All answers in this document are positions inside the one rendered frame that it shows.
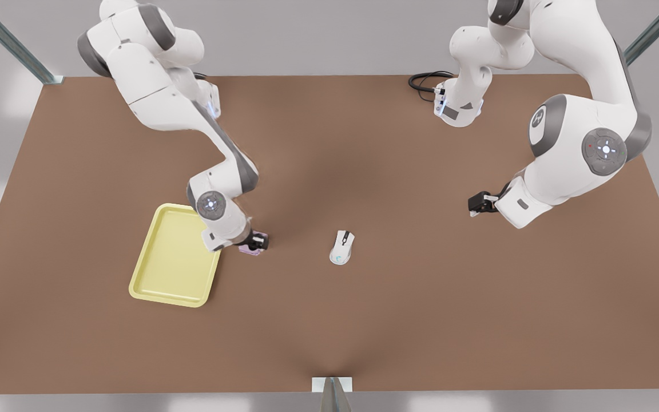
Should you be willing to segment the yellow rectangular tray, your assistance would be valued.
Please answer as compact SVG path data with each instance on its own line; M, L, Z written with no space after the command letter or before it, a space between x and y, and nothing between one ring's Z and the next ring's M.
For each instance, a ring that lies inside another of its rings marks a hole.
M190 206L159 206L130 280L131 297L180 307L204 305L220 253L206 249L203 229L203 221Z

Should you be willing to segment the white computer mouse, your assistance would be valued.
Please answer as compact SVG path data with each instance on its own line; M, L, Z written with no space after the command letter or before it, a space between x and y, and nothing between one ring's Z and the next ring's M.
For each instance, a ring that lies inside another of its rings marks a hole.
M354 240L355 235L350 231L338 231L332 250L329 253L330 261L334 264L346 264L350 260Z

